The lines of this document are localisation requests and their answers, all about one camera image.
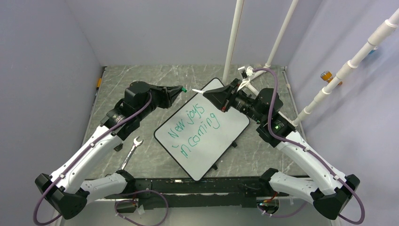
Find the white wall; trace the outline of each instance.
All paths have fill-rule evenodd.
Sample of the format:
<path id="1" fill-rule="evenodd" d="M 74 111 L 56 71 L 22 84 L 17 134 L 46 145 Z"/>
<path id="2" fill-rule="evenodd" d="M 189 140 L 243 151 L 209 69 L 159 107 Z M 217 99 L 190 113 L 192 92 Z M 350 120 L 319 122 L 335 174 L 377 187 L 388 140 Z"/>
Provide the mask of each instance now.
<path id="1" fill-rule="evenodd" d="M 33 225 L 34 180 L 80 147 L 100 76 L 64 0 L 0 1 L 0 225 Z"/>
<path id="2" fill-rule="evenodd" d="M 234 0 L 67 0 L 102 65 L 224 64 Z M 274 64 L 287 65 L 321 0 L 301 0 Z M 247 0 L 232 63 L 266 63 L 291 0 Z"/>
<path id="3" fill-rule="evenodd" d="M 288 65 L 298 109 L 325 86 L 319 75 L 337 72 L 395 10 L 397 0 L 325 0 Z M 364 225 L 399 225 L 399 31 L 303 122 L 310 144 L 331 164 L 360 178 Z M 343 214 L 357 220 L 355 199 Z"/>

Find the orange valve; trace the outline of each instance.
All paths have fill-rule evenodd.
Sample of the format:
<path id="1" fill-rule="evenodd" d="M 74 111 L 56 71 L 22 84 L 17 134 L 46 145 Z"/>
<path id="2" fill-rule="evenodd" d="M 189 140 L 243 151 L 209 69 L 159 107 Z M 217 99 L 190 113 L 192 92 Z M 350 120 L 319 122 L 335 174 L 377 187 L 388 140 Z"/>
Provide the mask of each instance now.
<path id="1" fill-rule="evenodd" d="M 320 77 L 322 80 L 327 81 L 328 83 L 330 83 L 333 79 L 333 75 L 330 71 L 323 72 Z"/>

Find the whiteboard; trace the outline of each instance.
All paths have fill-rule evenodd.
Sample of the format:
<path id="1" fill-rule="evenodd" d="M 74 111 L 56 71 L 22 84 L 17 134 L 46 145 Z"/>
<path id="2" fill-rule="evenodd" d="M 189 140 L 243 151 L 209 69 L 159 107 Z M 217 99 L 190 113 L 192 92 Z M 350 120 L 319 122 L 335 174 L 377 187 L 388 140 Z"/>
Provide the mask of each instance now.
<path id="1" fill-rule="evenodd" d="M 214 78 L 203 91 L 222 87 Z M 223 113 L 195 94 L 154 132 L 155 139 L 194 180 L 200 180 L 249 125 L 249 118 L 231 108 Z"/>

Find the whiteboard frame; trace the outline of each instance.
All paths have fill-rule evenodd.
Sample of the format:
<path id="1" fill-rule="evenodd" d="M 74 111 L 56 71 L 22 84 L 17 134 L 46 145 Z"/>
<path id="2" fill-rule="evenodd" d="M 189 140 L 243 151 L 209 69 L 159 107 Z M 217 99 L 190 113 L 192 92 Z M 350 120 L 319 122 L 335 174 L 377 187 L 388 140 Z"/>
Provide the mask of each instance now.
<path id="1" fill-rule="evenodd" d="M 211 83 L 213 80 L 215 80 L 215 79 L 218 80 L 222 86 L 224 86 L 223 83 L 222 83 L 222 81 L 220 81 L 219 78 L 213 78 L 213 79 L 211 79 L 204 87 L 202 87 L 201 90 L 204 89 L 208 84 L 210 84 L 210 83 Z M 179 161 L 177 161 L 177 160 L 173 157 L 173 155 L 167 150 L 167 148 L 166 148 L 166 147 L 157 139 L 157 137 L 155 136 L 155 133 L 157 132 L 157 130 L 158 130 L 159 128 L 161 128 L 167 121 L 169 121 L 169 119 L 171 119 L 177 112 L 179 112 L 186 104 L 188 104 L 196 95 L 202 95 L 202 94 L 196 93 L 196 94 L 195 94 L 194 96 L 192 96 L 189 100 L 187 100 L 187 102 L 184 103 L 184 105 L 182 105 L 177 111 L 175 111 L 168 119 L 166 119 L 160 126 L 158 126 L 158 128 L 156 128 L 156 130 L 154 131 L 154 138 L 155 138 L 155 139 L 158 141 L 158 143 L 165 149 L 165 151 L 167 151 L 167 153 L 170 155 L 170 157 L 172 157 L 173 160 L 175 160 L 175 162 L 177 162 L 177 164 L 179 164 L 179 166 L 185 171 L 185 173 L 187 173 L 187 175 L 188 175 L 192 180 L 194 180 L 194 181 L 200 181 L 200 180 L 204 177 L 204 175 L 205 175 L 206 173 L 209 172 L 209 170 L 210 170 L 212 167 L 210 167 L 210 168 L 204 173 L 204 175 L 201 176 L 201 178 L 200 178 L 199 180 L 195 180 L 195 179 L 192 178 L 192 176 L 186 171 L 186 169 L 185 169 L 183 166 L 180 165 Z M 245 126 L 245 128 L 238 134 L 238 136 L 234 139 L 234 141 L 235 141 L 235 140 L 242 134 L 242 132 L 244 132 L 244 130 L 247 129 L 247 127 L 249 126 L 250 120 L 249 120 L 248 117 L 247 117 L 247 119 L 248 119 L 248 124 L 247 124 L 247 125 Z M 219 156 L 219 158 L 216 159 L 216 161 L 212 164 L 212 166 L 215 165 L 215 163 L 223 156 L 223 154 L 224 154 L 224 153 L 227 151 L 227 149 L 229 149 L 230 147 L 231 147 L 231 145 L 228 146 L 228 147 L 226 148 L 226 150 L 222 152 L 222 154 Z"/>

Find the black metal frame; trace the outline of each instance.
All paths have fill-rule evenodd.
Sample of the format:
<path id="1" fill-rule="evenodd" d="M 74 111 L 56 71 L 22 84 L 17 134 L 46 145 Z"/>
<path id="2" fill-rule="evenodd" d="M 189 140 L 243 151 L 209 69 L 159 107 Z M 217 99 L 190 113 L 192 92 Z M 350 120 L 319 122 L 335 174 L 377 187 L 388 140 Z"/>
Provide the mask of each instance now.
<path id="1" fill-rule="evenodd" d="M 264 189 L 253 190 L 240 186 L 260 188 L 259 177 L 225 177 L 203 178 L 194 181 L 190 178 L 136 178 L 137 190 L 151 189 L 162 193 L 169 207 L 206 207 L 206 206 L 241 206 L 256 208 L 257 197 L 271 197 L 273 191 Z M 132 198 L 131 196 L 111 195 L 107 199 Z M 164 201 L 156 194 L 144 193 L 138 196 L 138 205 L 144 209 L 165 207 Z M 120 206 L 123 212 L 133 212 L 135 208 L 127 209 Z"/>

